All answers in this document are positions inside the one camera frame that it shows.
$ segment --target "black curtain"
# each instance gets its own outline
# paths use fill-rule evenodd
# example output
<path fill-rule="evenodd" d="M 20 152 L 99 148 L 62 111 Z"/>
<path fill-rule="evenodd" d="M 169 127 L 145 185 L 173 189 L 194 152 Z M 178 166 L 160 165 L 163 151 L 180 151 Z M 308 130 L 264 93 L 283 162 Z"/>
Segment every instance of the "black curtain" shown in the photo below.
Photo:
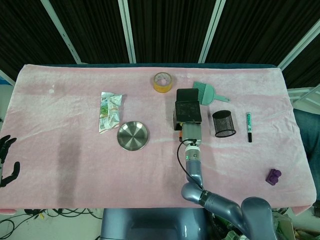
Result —
<path fill-rule="evenodd" d="M 197 63 L 214 0 L 128 0 L 137 63 Z"/>
<path fill-rule="evenodd" d="M 289 89 L 320 84 L 320 35 L 283 70 Z"/>
<path fill-rule="evenodd" d="M 117 0 L 50 0 L 81 61 L 129 63 Z"/>
<path fill-rule="evenodd" d="M 206 62 L 277 66 L 318 19 L 318 0 L 227 0 Z"/>
<path fill-rule="evenodd" d="M 0 69 L 16 80 L 25 64 L 74 64 L 39 0 L 0 1 Z"/>

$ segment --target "teal dustpan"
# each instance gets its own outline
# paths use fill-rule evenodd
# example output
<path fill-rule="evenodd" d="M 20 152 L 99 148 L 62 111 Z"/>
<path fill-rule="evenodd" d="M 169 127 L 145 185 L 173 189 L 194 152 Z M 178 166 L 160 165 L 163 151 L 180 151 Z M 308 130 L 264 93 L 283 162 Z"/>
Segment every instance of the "teal dustpan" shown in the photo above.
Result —
<path fill-rule="evenodd" d="M 230 99 L 225 96 L 220 96 L 216 94 L 215 88 L 210 84 L 205 84 L 202 82 L 195 81 L 193 83 L 193 88 L 199 90 L 198 100 L 201 105 L 209 105 L 215 99 L 222 102 L 230 102 Z"/>

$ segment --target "purple object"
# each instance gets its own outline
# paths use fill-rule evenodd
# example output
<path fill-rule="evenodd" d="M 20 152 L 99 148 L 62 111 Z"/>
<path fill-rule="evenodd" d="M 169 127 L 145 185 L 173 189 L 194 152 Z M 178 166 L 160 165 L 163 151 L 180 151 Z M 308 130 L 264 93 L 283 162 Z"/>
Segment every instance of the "purple object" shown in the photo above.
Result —
<path fill-rule="evenodd" d="M 274 186 L 277 182 L 279 182 L 278 178 L 280 176 L 281 176 L 281 171 L 276 169 L 271 169 L 265 181 Z"/>

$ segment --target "dustpan handle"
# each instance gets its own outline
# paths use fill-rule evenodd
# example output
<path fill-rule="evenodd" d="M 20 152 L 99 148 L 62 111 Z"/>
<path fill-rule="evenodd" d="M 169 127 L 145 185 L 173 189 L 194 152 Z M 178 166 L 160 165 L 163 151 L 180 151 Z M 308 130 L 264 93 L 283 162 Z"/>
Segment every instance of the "dustpan handle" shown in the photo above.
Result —
<path fill-rule="evenodd" d="M 222 101 L 222 102 L 230 102 L 230 99 L 225 97 L 225 96 L 220 96 L 220 95 L 217 95 L 215 94 L 213 99 L 216 99 L 216 100 L 219 100 L 219 101 Z"/>

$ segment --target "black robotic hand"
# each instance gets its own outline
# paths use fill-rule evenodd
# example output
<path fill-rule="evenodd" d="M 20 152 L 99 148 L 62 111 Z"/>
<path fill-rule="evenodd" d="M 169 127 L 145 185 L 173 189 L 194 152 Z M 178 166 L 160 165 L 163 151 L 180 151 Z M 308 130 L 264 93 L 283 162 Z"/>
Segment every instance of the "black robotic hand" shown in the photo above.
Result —
<path fill-rule="evenodd" d="M 8 150 L 17 139 L 11 138 L 10 135 L 4 136 L 0 139 L 0 188 L 5 187 L 7 184 L 11 183 L 13 180 L 15 180 L 20 172 L 20 162 L 16 161 L 13 166 L 13 172 L 10 176 L 7 176 L 6 178 L 2 177 L 2 171 L 4 167 L 4 163 L 8 154 Z"/>

